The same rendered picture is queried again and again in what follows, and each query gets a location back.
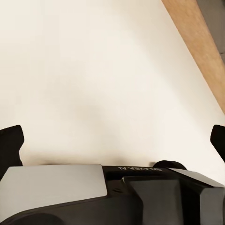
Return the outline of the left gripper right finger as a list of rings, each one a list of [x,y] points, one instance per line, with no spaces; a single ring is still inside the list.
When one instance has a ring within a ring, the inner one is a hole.
[[[214,125],[211,136],[210,142],[221,156],[221,158],[225,162],[225,127],[221,125]]]

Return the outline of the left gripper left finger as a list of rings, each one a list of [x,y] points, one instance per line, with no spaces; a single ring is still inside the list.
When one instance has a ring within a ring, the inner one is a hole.
[[[24,143],[20,125],[0,129],[0,181]]]

